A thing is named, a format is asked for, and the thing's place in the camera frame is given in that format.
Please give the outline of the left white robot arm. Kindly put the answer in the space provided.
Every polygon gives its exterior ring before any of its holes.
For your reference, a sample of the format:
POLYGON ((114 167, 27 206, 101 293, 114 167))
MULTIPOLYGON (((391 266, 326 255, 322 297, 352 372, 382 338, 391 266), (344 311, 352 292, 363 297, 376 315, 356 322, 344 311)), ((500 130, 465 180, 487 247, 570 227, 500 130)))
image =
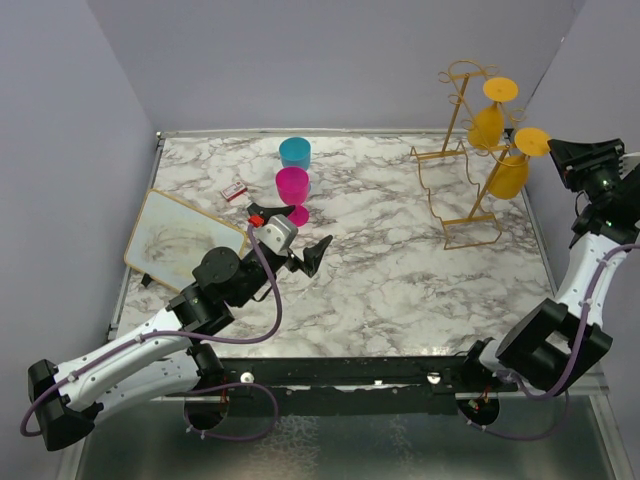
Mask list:
POLYGON ((276 274, 280 268, 313 277, 332 237, 296 256, 298 234, 291 206, 248 209, 251 250, 240 256, 226 246, 209 250, 192 272, 194 281, 142 325, 76 359, 42 359, 27 371, 30 407, 20 423, 24 437, 40 437, 49 451, 87 437, 96 424, 131 405, 173 394, 228 392, 232 384, 212 345, 251 345, 271 338, 283 317, 276 274), (257 301, 270 287, 276 305, 271 329, 254 338, 228 338, 233 309, 257 301))

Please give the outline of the pink plastic wine glass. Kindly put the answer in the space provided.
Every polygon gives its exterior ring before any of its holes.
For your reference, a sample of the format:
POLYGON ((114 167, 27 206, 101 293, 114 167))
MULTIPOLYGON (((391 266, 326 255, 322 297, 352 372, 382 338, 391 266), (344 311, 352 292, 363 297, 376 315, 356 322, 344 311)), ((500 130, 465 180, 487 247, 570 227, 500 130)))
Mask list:
POLYGON ((309 220, 309 212, 304 206, 310 189, 310 178, 300 167, 284 167, 275 177, 275 183, 280 199, 294 210, 288 218, 297 227, 304 226, 309 220))

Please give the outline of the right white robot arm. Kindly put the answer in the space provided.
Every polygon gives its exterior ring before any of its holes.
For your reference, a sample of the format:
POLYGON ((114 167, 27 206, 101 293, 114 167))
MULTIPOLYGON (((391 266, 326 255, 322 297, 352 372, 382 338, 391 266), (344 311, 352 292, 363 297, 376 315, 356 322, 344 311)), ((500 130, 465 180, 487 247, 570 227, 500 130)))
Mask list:
POLYGON ((569 266, 553 298, 502 339, 478 341, 469 350, 459 378, 472 391, 498 381, 531 385, 539 399, 557 396, 612 345, 602 310, 616 270, 639 246, 639 169, 623 170, 629 155, 621 139, 552 139, 548 145, 563 185, 587 198, 572 225, 569 266))

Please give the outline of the blue plastic wine glass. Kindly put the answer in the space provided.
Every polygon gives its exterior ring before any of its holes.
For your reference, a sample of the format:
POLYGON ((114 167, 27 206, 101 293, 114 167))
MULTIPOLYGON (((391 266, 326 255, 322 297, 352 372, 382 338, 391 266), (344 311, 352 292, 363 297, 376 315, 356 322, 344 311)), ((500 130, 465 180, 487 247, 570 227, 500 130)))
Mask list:
POLYGON ((291 137, 284 140, 279 146, 279 155, 282 168, 300 167, 309 175, 311 165, 311 143, 302 137, 291 137))

